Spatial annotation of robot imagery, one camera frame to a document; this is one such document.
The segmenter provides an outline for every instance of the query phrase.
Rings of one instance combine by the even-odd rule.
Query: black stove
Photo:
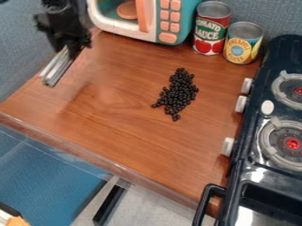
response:
[[[240,134],[223,144],[228,185],[206,186],[193,225],[201,225],[211,196],[223,199],[215,225],[302,225],[302,37],[271,41],[242,92],[250,94],[238,98]]]

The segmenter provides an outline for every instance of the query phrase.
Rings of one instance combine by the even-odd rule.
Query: yellow can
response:
[[[251,22],[237,22],[230,26],[223,56],[234,64],[250,64],[259,53],[263,40],[262,29]]]

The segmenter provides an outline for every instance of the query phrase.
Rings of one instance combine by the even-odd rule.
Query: pile of black beans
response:
[[[170,76],[170,88],[164,87],[160,93],[161,98],[151,107],[158,108],[164,105],[166,114],[172,115],[173,121],[179,120],[179,112],[190,105],[200,91],[193,84],[193,79],[194,75],[187,72],[185,68],[177,68],[175,74]]]

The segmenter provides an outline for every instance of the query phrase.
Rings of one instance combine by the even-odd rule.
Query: stove knob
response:
[[[253,79],[245,78],[244,83],[242,84],[241,93],[249,94],[252,88]]]
[[[236,102],[235,111],[237,113],[243,113],[244,110],[245,110],[246,102],[247,102],[247,97],[243,96],[243,95],[240,95],[237,99],[237,102]]]
[[[234,146],[235,140],[233,138],[225,138],[223,142],[223,155],[230,157],[231,150]]]
[[[273,113],[275,105],[272,101],[266,100],[261,105],[261,112],[263,115],[269,116]]]

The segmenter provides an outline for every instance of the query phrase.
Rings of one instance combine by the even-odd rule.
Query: tin can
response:
[[[234,64],[250,64],[258,56],[263,40],[262,29],[251,22],[237,22],[230,26],[223,56]]]
[[[197,6],[193,49],[204,55],[223,51],[224,38],[230,23],[230,7],[209,1]]]

